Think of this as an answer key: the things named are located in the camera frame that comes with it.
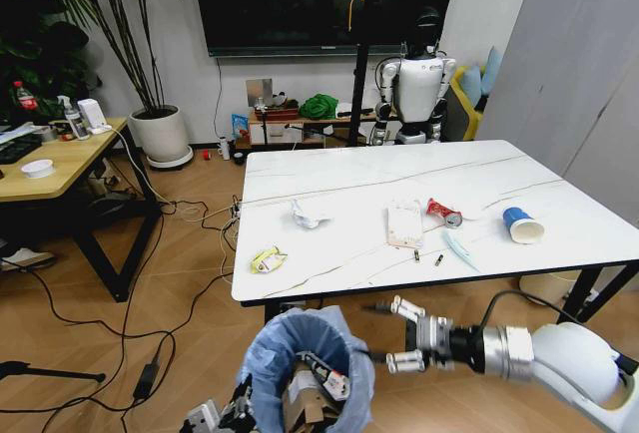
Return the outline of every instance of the blue paper cup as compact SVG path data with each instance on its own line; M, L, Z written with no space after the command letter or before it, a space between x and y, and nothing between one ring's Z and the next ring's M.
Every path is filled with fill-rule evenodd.
M510 237L517 243L537 243L544 234L544 227L519 207L511 207L503 212L503 221Z

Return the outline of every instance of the trash can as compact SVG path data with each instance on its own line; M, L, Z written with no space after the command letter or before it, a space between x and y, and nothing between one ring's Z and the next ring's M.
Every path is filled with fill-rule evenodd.
M557 271L544 275L524 275L519 279L519 288L526 293L540 296L555 304L572 288L579 273L581 270Z
M350 379L350 395L330 433L356 433L370 422L374 369L356 350L366 344L350 334L338 306L322 310L294 308L276 316L258 333L247 350L238 383L251 373L251 397L260 431L284 431L282 394L296 362L296 353L311 351Z

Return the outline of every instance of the green cloth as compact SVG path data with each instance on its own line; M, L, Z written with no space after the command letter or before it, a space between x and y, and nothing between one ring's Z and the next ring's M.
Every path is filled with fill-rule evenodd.
M300 107L300 115L308 119L334 119L337 99L326 94L316 94Z

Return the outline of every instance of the yellow chair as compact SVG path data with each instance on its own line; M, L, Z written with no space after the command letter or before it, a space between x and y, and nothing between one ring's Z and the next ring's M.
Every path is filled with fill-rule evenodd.
M450 80L451 89L446 95L448 99L448 117L443 128L443 136L448 141L472 141L477 134L477 128L483 113L475 111L470 100L466 97L459 79L468 69L467 66L459 66Z

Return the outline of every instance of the blue plastic bag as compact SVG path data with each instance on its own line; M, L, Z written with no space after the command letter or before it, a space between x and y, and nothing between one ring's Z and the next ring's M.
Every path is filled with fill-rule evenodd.
M282 393L291 379L296 353L304 350L312 351L350 379L350 396L326 432L362 431L372 419L375 373L370 359L356 349L367 347L350 334L338 306L306 311L294 308L267 323L247 350L238 373L238 382L253 374L251 400L260 431L284 431Z

